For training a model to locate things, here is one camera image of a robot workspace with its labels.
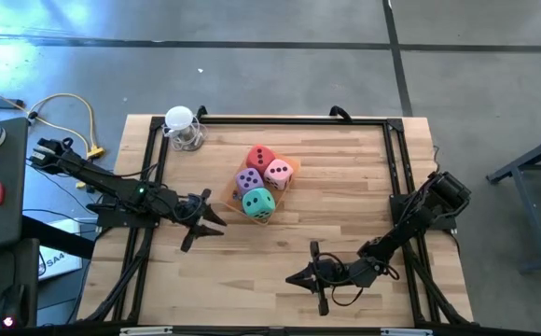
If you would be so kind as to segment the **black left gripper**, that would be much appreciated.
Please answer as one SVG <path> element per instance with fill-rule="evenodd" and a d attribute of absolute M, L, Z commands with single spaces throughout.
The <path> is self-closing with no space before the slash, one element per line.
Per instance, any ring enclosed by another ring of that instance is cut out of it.
<path fill-rule="evenodd" d="M 226 221 L 208 203 L 211 194 L 210 189 L 204 189 L 201 195 L 194 193 L 178 195 L 175 191 L 163 189 L 158 193 L 158 201 L 161 203 L 160 214 L 176 223 L 188 223 L 203 218 L 216 225 L 227 227 Z M 222 231 L 200 224 L 184 224 L 184 227 L 188 228 L 188 231 L 180 246 L 182 252 L 188 252 L 198 238 L 224 234 Z"/>

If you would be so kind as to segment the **large purple foam die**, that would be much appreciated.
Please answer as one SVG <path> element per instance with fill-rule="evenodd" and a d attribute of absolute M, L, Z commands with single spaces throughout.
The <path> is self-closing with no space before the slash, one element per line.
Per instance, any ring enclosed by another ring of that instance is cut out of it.
<path fill-rule="evenodd" d="M 235 176 L 236 185 L 241 196 L 252 189 L 264 187 L 264 181 L 255 168 L 246 168 L 241 170 Z"/>

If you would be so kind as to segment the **large teal foam die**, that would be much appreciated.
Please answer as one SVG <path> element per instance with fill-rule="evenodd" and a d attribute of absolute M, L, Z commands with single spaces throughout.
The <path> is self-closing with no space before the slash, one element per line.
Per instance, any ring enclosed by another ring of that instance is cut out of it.
<path fill-rule="evenodd" d="M 274 198 L 266 188 L 249 190 L 243 195 L 242 204 L 245 214 L 257 220 L 270 217 L 276 209 Z"/>

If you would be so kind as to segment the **orange translucent plastic tray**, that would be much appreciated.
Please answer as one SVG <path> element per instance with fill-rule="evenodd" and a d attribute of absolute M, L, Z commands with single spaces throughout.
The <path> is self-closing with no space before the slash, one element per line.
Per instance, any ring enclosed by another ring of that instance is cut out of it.
<path fill-rule="evenodd" d="M 300 159 L 297 159 L 295 157 L 286 156 L 283 154 L 280 154 L 276 151 L 274 151 L 274 155 L 277 159 L 283 160 L 288 162 L 293 167 L 293 174 L 292 174 L 292 180 L 288 183 L 286 188 L 284 190 L 278 190 L 275 187 L 271 187 L 269 185 L 266 185 L 266 188 L 269 190 L 269 192 L 272 194 L 274 201 L 276 203 L 276 207 L 281 205 L 284 201 L 285 194 L 289 191 L 291 184 L 294 182 L 295 177 L 298 175 L 298 171 L 300 169 Z M 221 192 L 221 195 L 219 196 L 219 200 L 222 204 L 224 204 L 227 208 L 229 208 L 231 211 L 241 215 L 242 217 L 258 224 L 258 225 L 267 225 L 274 213 L 268 218 L 257 220 L 251 217 L 248 217 L 245 212 L 243 211 L 243 204 L 242 201 L 236 200 L 236 196 L 239 194 L 235 177 L 232 177 L 226 186 L 224 187 L 223 191 Z"/>

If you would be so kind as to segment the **large pink foam die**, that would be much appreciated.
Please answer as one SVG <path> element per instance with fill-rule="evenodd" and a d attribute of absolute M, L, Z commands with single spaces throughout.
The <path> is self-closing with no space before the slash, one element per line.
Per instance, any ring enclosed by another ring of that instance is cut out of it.
<path fill-rule="evenodd" d="M 275 159 L 269 164 L 263 177 L 272 187 L 284 190 L 291 181 L 293 172 L 293 167 L 288 162 Z"/>

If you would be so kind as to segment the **large red foam die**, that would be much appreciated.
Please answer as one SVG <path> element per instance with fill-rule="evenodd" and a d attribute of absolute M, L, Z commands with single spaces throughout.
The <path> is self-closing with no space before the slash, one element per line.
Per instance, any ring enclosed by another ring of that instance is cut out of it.
<path fill-rule="evenodd" d="M 274 152 L 262 145 L 253 146 L 248 152 L 245 164 L 247 168 L 253 168 L 260 175 L 264 175 L 268 166 L 276 159 Z"/>

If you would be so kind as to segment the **black computer mouse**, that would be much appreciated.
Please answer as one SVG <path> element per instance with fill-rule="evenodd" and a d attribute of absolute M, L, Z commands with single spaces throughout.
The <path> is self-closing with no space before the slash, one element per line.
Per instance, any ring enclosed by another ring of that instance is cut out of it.
<path fill-rule="evenodd" d="M 0 296 L 1 328 L 16 329 L 25 327 L 29 318 L 26 305 L 26 285 L 14 284 L 6 288 Z"/>

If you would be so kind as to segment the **dark grey desk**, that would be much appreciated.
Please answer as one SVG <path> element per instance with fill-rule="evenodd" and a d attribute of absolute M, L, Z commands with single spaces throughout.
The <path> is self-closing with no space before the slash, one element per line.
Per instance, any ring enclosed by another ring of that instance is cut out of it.
<path fill-rule="evenodd" d="M 26 285 L 29 318 L 25 327 L 32 328 L 36 325 L 39 247 L 87 259 L 94 242 L 22 214 L 28 122 L 16 118 L 0 125 L 7 133 L 0 146 L 0 182 L 6 189 L 0 205 L 0 296 L 11 285 Z"/>

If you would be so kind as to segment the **white mushroom-shaped lamp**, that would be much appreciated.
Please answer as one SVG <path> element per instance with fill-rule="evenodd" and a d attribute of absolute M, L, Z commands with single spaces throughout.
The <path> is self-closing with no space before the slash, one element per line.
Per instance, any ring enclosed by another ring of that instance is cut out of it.
<path fill-rule="evenodd" d="M 189 108 L 182 105 L 174 106 L 167 111 L 162 130 L 176 151 L 196 151 L 205 140 L 206 128 Z"/>

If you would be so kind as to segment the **black aluminium table frame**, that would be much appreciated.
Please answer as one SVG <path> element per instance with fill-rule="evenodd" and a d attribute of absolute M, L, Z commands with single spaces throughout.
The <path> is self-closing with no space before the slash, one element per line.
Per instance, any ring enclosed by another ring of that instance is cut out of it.
<path fill-rule="evenodd" d="M 391 226 L 389 197 L 421 184 L 433 170 L 433 144 L 424 118 L 405 118 L 409 158 L 385 148 L 387 119 L 345 124 L 327 117 L 206 119 L 208 136 L 194 152 L 170 151 L 162 180 L 179 193 L 212 191 L 224 234 L 180 250 L 184 228 L 169 222 L 154 231 L 138 321 L 142 325 L 256 327 L 409 327 L 413 323 L 405 280 L 380 277 L 359 292 L 330 293 L 320 316 L 309 291 L 286 277 L 304 268 L 309 244 L 346 261 L 365 241 Z M 248 150 L 264 145 L 300 159 L 284 201 L 267 225 L 231 211 L 219 200 Z"/>

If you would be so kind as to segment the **silver metal bracket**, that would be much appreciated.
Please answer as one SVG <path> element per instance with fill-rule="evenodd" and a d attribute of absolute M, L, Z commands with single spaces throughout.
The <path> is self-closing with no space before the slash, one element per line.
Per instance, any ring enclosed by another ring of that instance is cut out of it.
<path fill-rule="evenodd" d="M 434 336 L 430 329 L 383 328 L 381 336 Z"/>
<path fill-rule="evenodd" d="M 173 328 L 169 326 L 130 327 L 122 328 L 118 336 L 170 336 Z"/>

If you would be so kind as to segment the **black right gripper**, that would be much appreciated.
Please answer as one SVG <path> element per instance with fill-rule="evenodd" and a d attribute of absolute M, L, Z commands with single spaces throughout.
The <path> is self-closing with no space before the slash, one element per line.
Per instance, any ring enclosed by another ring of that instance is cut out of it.
<path fill-rule="evenodd" d="M 287 276 L 288 284 L 308 289 L 318 297 L 318 313 L 328 315 L 329 308 L 324 288 L 314 277 L 317 273 L 317 263 L 320 248 L 317 241 L 310 242 L 312 260 L 302 270 Z M 331 286 L 370 287 L 379 276 L 379 263 L 374 259 L 358 259 L 353 263 L 339 263 L 333 259 L 320 260 L 320 279 Z"/>

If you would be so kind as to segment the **white cardboard box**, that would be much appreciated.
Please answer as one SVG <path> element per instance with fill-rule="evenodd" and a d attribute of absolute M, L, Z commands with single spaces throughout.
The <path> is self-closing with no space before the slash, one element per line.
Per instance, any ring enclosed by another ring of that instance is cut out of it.
<path fill-rule="evenodd" d="M 50 222 L 49 225 L 75 235 L 80 234 L 80 224 L 72 219 Z M 81 267 L 82 259 L 80 257 L 72 256 L 60 250 L 42 245 L 39 247 L 38 281 L 77 271 Z"/>

